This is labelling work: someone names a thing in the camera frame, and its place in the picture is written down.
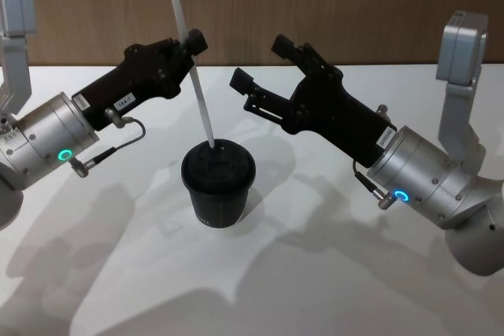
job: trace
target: wooden wall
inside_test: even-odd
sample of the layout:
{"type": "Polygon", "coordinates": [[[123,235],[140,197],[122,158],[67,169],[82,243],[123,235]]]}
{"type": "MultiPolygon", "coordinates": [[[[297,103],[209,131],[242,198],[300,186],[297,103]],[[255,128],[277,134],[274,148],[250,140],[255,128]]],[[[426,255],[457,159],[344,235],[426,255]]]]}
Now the wooden wall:
{"type": "MultiPolygon", "coordinates": [[[[32,64],[109,65],[126,46],[176,37],[169,0],[35,0],[32,64]]],[[[312,43],[332,63],[433,62],[456,9],[490,15],[487,61],[504,61],[504,0],[183,0],[206,35],[204,65],[280,63],[276,34],[312,43]]]]}

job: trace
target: white table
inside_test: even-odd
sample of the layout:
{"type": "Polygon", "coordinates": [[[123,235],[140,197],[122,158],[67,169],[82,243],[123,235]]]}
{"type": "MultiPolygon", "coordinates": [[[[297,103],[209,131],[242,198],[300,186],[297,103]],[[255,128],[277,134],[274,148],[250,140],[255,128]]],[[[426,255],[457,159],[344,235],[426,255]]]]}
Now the white table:
{"type": "MultiPolygon", "coordinates": [[[[352,95],[372,109],[386,103],[395,125],[436,141],[445,86],[435,66],[341,69],[352,95]]],[[[322,137],[243,111],[233,70],[200,75],[215,135],[256,160],[246,217],[214,230],[194,215],[180,162],[204,134],[186,79],[177,98],[134,109],[148,129],[140,143],[86,179],[67,164],[26,190],[0,232],[2,336],[504,333],[504,274],[464,271],[442,231],[405,205],[380,211],[350,158],[322,137]]],[[[33,68],[25,109],[107,71],[33,68]]],[[[286,97],[301,79],[296,68],[246,71],[286,97]]],[[[504,65],[484,68],[472,113],[491,178],[504,176],[503,78],[504,65]]],[[[137,132],[108,127],[82,158],[137,132]]]]}

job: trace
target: white straw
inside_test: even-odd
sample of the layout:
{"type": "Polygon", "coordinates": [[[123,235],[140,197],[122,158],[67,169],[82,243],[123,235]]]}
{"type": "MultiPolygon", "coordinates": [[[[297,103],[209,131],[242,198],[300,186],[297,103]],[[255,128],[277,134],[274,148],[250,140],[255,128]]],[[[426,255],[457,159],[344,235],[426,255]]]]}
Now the white straw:
{"type": "MultiPolygon", "coordinates": [[[[180,43],[185,43],[188,33],[186,21],[183,18],[182,3],[180,0],[172,0],[173,12],[175,13],[176,27],[179,31],[180,43]]],[[[210,123],[210,116],[208,114],[208,109],[206,108],[205,98],[203,96],[202,86],[199,82],[198,67],[196,65],[196,57],[192,57],[195,65],[189,71],[191,76],[192,85],[195,88],[196,100],[198,101],[199,114],[202,117],[203,127],[205,128],[206,137],[208,138],[208,143],[210,147],[215,147],[215,141],[213,140],[212,124],[210,123]]]]}

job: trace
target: black cup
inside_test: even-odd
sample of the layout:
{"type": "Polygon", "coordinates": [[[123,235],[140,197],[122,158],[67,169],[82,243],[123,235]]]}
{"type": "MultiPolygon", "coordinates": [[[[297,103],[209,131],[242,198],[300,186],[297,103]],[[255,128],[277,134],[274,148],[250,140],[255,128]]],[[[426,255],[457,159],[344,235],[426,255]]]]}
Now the black cup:
{"type": "Polygon", "coordinates": [[[238,221],[254,179],[252,155],[227,139],[216,139],[213,149],[203,142],[182,161],[182,181],[196,216],[210,227],[229,227],[238,221]]]}

